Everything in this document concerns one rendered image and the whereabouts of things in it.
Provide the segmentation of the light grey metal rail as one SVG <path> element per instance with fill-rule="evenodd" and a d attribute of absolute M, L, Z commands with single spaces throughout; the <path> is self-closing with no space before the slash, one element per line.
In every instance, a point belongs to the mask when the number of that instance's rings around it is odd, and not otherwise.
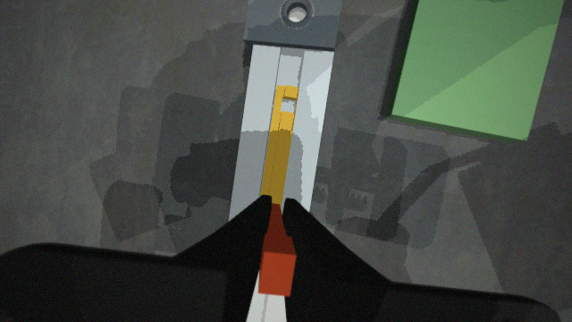
<path fill-rule="evenodd" d="M 260 197 L 277 85 L 298 87 L 282 197 L 310 211 L 342 0 L 248 0 L 243 40 L 252 53 L 229 220 Z M 296 107 L 297 102 L 297 107 Z M 296 107 L 296 113 L 295 113 Z M 246 322 L 287 322 L 284 296 L 258 293 Z"/>

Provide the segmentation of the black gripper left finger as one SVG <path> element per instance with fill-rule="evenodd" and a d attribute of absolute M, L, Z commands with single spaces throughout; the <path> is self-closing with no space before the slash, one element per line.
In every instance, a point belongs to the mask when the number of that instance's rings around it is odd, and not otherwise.
<path fill-rule="evenodd" d="M 0 322 L 246 322 L 272 196 L 173 256 L 43 242 L 0 256 Z"/>

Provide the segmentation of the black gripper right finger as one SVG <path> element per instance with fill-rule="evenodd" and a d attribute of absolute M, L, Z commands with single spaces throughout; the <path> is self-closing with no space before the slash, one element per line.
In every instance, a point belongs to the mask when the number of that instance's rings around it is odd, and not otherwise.
<path fill-rule="evenodd" d="M 296 251 L 287 322 L 560 322 L 547 305 L 516 294 L 394 282 L 348 249 L 295 199 L 285 199 Z"/>

